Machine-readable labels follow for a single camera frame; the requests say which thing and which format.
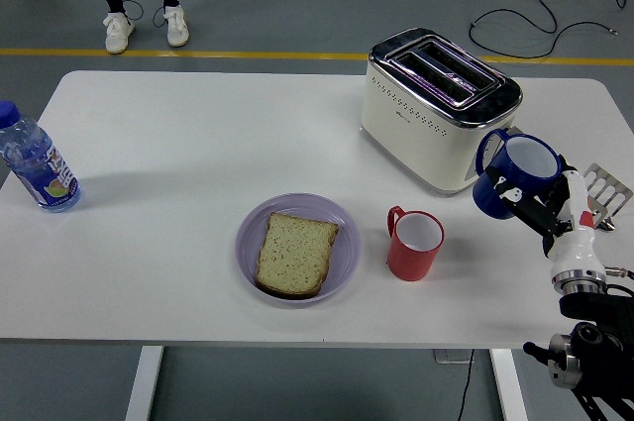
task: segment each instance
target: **water bottle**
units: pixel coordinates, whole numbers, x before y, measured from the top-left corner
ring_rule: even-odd
[[[0,101],[0,155],[45,210],[64,211],[79,200],[79,182],[49,135],[11,101]]]

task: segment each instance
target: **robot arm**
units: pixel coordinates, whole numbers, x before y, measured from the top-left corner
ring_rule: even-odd
[[[634,292],[608,294],[609,275],[629,276],[626,269],[606,268],[594,253],[594,221],[585,181],[564,158],[560,178],[536,197],[523,194],[500,171],[485,171],[510,211],[543,238],[553,263],[551,282],[562,294],[560,311],[581,320],[569,335],[556,334],[548,349],[524,345],[524,352],[549,367],[554,385],[570,389],[588,417],[606,420],[594,398],[603,399],[623,419],[634,419]]]

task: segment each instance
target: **blue mug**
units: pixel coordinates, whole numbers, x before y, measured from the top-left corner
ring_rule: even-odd
[[[474,185],[474,202],[488,216],[506,220],[513,213],[504,205],[484,172],[482,160],[488,140],[497,135],[501,144],[489,165],[494,166],[523,193],[535,196],[555,182],[562,172],[562,163],[545,142],[527,134],[508,135],[495,129],[479,143],[475,153],[475,171],[479,178]]]

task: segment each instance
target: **blue bottle cap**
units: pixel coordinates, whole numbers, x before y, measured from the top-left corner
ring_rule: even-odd
[[[22,116],[12,101],[0,101],[0,129],[13,126]]]

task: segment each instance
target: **white table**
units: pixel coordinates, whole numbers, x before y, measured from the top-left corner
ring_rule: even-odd
[[[517,126],[581,171],[596,161],[634,187],[634,136],[600,83],[518,82]],[[363,76],[66,76],[40,122],[84,195],[47,214],[15,176],[0,190],[0,339],[515,349],[570,332],[541,238],[517,219],[486,217],[468,190],[430,193],[379,152],[360,130],[364,89]],[[252,290],[234,257],[249,212],[292,192],[342,205],[363,241],[350,283],[301,308]],[[394,205],[445,226],[421,281],[384,264]],[[615,221],[595,250],[632,268],[634,204]]]

